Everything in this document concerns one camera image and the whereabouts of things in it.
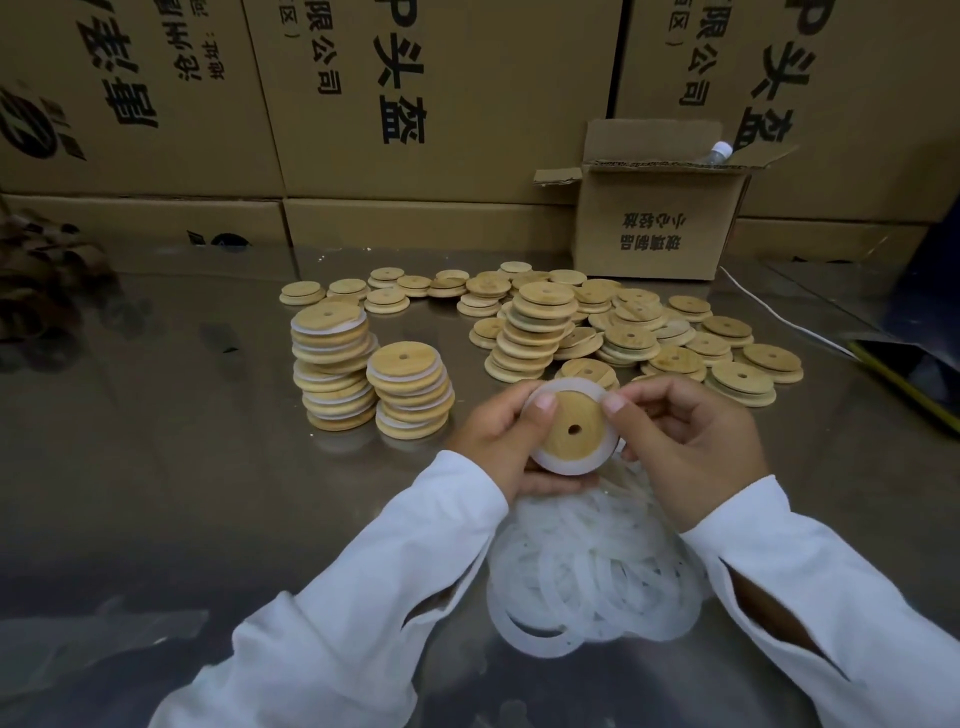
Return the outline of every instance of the hand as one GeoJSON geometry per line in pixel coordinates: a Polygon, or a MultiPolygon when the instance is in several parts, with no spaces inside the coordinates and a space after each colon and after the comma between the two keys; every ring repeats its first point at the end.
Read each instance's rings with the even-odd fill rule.
{"type": "Polygon", "coordinates": [[[624,457],[639,459],[681,532],[770,474],[746,407],[686,376],[633,382],[607,395],[603,407],[627,441],[624,457]]]}
{"type": "Polygon", "coordinates": [[[518,496],[577,493],[596,483],[593,474],[564,477],[548,473],[530,460],[530,453],[546,439],[557,414],[557,398],[545,394],[520,415],[527,398],[542,384],[527,379],[485,401],[446,443],[447,449],[480,466],[511,505],[518,496]]]}

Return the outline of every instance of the fingernail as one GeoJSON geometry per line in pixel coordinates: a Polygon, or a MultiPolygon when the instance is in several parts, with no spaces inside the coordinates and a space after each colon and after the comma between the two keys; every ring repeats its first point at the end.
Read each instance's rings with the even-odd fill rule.
{"type": "Polygon", "coordinates": [[[549,412],[553,409],[553,405],[557,403],[557,396],[552,392],[547,392],[542,394],[534,400],[534,404],[537,408],[542,409],[544,412],[549,412]]]}
{"type": "Polygon", "coordinates": [[[627,401],[616,392],[611,392],[603,398],[603,408],[607,410],[609,415],[615,415],[626,403],[627,401]]]}

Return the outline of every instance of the left hand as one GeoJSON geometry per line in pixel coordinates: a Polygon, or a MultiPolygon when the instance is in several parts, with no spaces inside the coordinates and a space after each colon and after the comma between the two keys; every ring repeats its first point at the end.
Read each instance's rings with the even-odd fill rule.
{"type": "Polygon", "coordinates": [[[530,395],[543,385],[526,379],[474,409],[467,421],[450,436],[446,448],[469,458],[503,492],[513,505],[518,496],[552,496],[578,493],[597,482],[593,473],[566,477],[548,473],[530,459],[550,431],[557,414],[557,398],[536,398],[523,414],[530,395]]]}

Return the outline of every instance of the metal table surface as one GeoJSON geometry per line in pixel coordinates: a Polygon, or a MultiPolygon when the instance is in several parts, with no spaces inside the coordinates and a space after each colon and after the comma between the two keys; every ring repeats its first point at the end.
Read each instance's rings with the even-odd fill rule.
{"type": "MultiPolygon", "coordinates": [[[[83,325],[0,345],[0,616],[208,609],[201,635],[127,653],[8,703],[0,724],[144,725],[159,698],[229,655],[229,632],[280,590],[323,570],[442,446],[401,444],[372,424],[310,427],[290,373],[295,276],[328,283],[398,265],[496,268],[503,254],[389,250],[142,251],[119,286],[82,299],[83,325]],[[139,699],[137,707],[131,707],[139,699]]],[[[537,268],[568,261],[527,255],[537,268]]],[[[791,321],[827,335],[865,325],[760,263],[728,268],[791,321]]],[[[707,295],[758,341],[804,361],[806,379],[756,412],[796,510],[836,529],[907,598],[960,636],[960,446],[844,358],[779,324],[728,281],[644,282],[707,295]]],[[[382,344],[436,346],[457,391],[454,425],[503,385],[483,370],[452,303],[371,316],[382,344]]],[[[621,381],[633,372],[620,370],[621,381]]],[[[424,728],[816,725],[809,701],[714,599],[672,643],[588,645],[556,661],[512,650],[486,614],[481,576],[435,630],[416,677],[424,728]]]]}

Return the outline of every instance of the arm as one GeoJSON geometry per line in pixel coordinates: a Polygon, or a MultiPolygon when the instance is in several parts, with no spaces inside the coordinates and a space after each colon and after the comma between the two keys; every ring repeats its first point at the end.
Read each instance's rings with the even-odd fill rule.
{"type": "Polygon", "coordinates": [[[442,451],[302,592],[281,594],[237,627],[233,657],[167,696],[151,728],[403,725],[426,639],[473,580],[507,511],[483,470],[442,451]],[[408,619],[455,583],[445,605],[408,619]]]}
{"type": "Polygon", "coordinates": [[[733,620],[825,726],[960,725],[960,643],[833,531],[792,513],[773,476],[683,538],[733,620]]]}

